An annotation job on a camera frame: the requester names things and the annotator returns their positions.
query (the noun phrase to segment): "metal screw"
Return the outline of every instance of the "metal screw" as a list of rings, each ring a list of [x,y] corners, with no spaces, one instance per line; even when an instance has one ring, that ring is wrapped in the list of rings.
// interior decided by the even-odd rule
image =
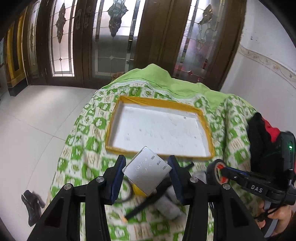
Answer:
[[[71,186],[70,183],[67,183],[67,184],[64,185],[64,189],[65,189],[65,190],[69,190],[69,189],[71,189],[71,187],[72,187],[72,186]]]
[[[96,178],[97,183],[102,183],[104,180],[105,180],[105,178],[103,178],[103,177],[97,177]]]
[[[227,184],[227,183],[224,183],[224,184],[222,185],[222,187],[223,187],[225,190],[229,190],[229,189],[230,189],[230,185]]]
[[[191,177],[189,180],[192,183],[197,183],[198,182],[198,178],[197,177]]]

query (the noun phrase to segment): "black cloth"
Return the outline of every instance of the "black cloth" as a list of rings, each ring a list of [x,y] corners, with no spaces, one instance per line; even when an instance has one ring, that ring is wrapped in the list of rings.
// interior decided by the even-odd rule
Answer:
[[[260,173],[272,181],[282,175],[283,158],[278,149],[278,141],[271,142],[271,136],[265,129],[260,113],[255,113],[248,122],[248,138],[250,141],[251,171]]]

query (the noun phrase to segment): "decorative wall trim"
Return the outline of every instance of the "decorative wall trim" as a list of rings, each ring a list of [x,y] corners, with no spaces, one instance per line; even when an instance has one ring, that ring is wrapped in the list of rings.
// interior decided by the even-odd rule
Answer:
[[[291,70],[287,69],[285,66],[262,54],[246,49],[242,45],[239,45],[237,51],[243,56],[258,62],[263,66],[269,68],[273,72],[277,73],[279,76],[284,78],[286,81],[288,81],[291,85],[293,85],[296,88],[296,74],[294,74]]]

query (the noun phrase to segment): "blue gripper pad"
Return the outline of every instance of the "blue gripper pad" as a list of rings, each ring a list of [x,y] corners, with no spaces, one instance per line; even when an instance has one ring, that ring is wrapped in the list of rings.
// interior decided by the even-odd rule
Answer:
[[[117,162],[119,161],[119,166],[117,168],[116,174],[115,174],[115,178],[113,180],[112,183],[112,187],[111,187],[111,202],[112,204],[114,204],[115,200],[118,199],[118,195],[119,195],[119,191],[121,188],[121,184],[122,184],[122,180],[123,180],[123,176],[124,173],[122,172],[122,169],[126,166],[126,158],[124,155],[119,155],[118,159],[115,163],[114,168],[117,167]]]
[[[238,169],[235,169],[235,168],[233,168],[233,167],[225,167],[225,168],[227,168],[227,169],[231,169],[231,170],[233,170],[233,171],[235,171],[235,172],[237,172],[237,173],[243,174],[244,176],[248,176],[248,174],[247,174],[246,172],[241,171],[241,170],[238,170]]]
[[[171,166],[172,170],[170,171],[170,178],[172,181],[172,185],[176,194],[177,199],[180,201],[180,203],[183,204],[184,202],[184,190],[182,186],[182,182],[179,177],[179,163],[177,162],[175,156],[169,156],[168,158],[168,164]]]

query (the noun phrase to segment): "tiled floor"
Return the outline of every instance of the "tiled floor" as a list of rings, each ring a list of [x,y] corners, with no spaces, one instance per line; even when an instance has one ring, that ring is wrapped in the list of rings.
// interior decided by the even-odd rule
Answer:
[[[28,86],[0,101],[0,217],[16,241],[32,228],[21,194],[30,190],[44,202],[64,142],[95,90]]]

